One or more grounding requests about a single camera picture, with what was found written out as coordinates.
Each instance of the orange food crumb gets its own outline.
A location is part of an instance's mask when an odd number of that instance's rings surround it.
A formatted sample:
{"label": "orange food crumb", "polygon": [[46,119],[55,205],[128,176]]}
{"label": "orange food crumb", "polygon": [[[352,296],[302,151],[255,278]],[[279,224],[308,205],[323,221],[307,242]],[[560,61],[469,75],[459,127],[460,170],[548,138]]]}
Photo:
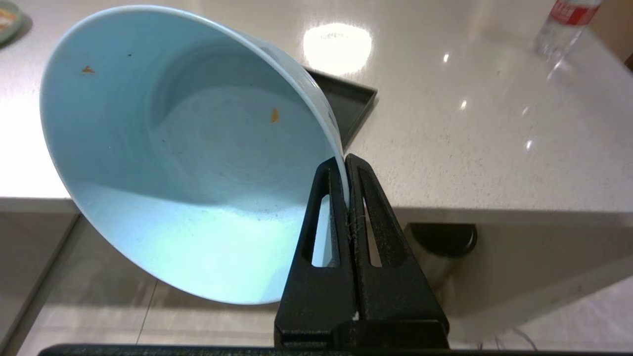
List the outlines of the orange food crumb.
{"label": "orange food crumb", "polygon": [[277,111],[277,108],[273,108],[273,112],[270,113],[270,123],[274,124],[278,120],[279,120],[279,111]]}

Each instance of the black tray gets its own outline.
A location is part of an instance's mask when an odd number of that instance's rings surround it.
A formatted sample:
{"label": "black tray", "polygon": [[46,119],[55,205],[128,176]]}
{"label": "black tray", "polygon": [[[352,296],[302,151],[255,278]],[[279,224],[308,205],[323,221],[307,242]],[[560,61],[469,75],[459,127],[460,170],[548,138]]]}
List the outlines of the black tray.
{"label": "black tray", "polygon": [[378,90],[306,69],[330,102],[339,124],[343,149],[347,149],[371,111]]}

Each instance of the food residue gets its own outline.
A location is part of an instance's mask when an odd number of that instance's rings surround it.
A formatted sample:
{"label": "food residue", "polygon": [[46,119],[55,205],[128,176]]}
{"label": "food residue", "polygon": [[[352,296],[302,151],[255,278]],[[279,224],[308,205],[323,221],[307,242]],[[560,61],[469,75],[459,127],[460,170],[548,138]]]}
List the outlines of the food residue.
{"label": "food residue", "polygon": [[11,25],[15,21],[15,14],[6,11],[4,9],[0,9],[0,30],[4,29],[8,25]]}
{"label": "food residue", "polygon": [[94,71],[92,70],[92,68],[90,68],[89,65],[85,66],[84,69],[82,69],[81,71],[86,74],[94,74]]}
{"label": "food residue", "polygon": [[270,113],[270,123],[274,124],[277,121],[279,121],[279,111],[277,108],[273,108],[273,112]]}

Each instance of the white quartz countertop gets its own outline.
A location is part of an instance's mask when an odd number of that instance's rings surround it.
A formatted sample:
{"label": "white quartz countertop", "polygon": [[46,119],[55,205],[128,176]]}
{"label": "white quartz countertop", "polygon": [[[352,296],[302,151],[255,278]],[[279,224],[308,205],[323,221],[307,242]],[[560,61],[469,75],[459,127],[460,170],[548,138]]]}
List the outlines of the white quartz countertop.
{"label": "white quartz countertop", "polygon": [[[0,210],[65,210],[40,125],[44,65],[74,23],[128,1],[17,3],[33,25],[0,48]],[[633,226],[633,77],[588,31],[557,67],[538,58],[552,0],[134,3],[191,11],[376,87],[348,153],[402,219]]]}

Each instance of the tile floor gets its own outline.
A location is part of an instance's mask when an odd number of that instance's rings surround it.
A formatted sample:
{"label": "tile floor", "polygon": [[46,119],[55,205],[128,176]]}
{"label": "tile floor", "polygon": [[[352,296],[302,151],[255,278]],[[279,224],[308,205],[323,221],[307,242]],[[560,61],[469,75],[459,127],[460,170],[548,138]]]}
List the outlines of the tile floor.
{"label": "tile floor", "polygon": [[[628,279],[493,340],[451,346],[633,351],[631,295]],[[157,281],[82,219],[4,354],[35,356],[69,342],[272,346],[276,310],[203,300]]]}

